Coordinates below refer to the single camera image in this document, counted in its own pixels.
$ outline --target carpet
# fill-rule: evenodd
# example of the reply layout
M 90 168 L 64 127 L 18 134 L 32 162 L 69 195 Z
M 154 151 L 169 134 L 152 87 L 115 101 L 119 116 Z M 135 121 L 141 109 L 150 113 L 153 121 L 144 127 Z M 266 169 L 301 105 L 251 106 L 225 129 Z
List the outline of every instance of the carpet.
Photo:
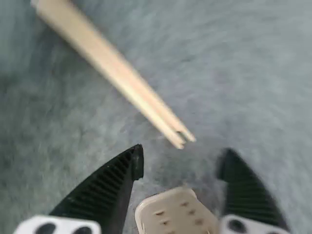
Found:
M 195 134 L 175 149 L 42 22 L 29 0 L 0 7 L 0 232 L 47 214 L 96 168 L 141 143 L 124 233 L 147 196 L 187 184 L 219 215 L 215 163 L 235 148 L 294 234 L 311 233 L 309 0 L 77 0 Z

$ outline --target wooden stick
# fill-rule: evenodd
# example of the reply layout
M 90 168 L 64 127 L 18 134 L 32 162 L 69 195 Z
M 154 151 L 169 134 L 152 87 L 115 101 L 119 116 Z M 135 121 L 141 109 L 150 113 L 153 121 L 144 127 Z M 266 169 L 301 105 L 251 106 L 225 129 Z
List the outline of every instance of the wooden stick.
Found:
M 176 131 L 181 131 L 189 140 L 195 140 L 144 79 L 72 3 L 64 0 L 37 0 L 33 1 L 33 5 L 37 13 L 64 36 L 100 73 L 107 75 L 107 79 L 173 145 L 181 149 L 185 141 L 170 126 Z

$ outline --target black ribbed rubber pad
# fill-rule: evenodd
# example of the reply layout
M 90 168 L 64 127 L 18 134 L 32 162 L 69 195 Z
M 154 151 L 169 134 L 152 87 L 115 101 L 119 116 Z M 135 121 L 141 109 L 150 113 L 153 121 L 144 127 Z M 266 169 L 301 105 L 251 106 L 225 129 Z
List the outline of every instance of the black ribbed rubber pad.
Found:
M 50 213 L 93 220 L 103 234 L 121 234 L 133 181 L 143 177 L 143 148 L 136 145 L 104 164 Z
M 225 150 L 217 176 L 228 183 L 223 216 L 237 215 L 289 231 L 274 199 L 234 150 Z

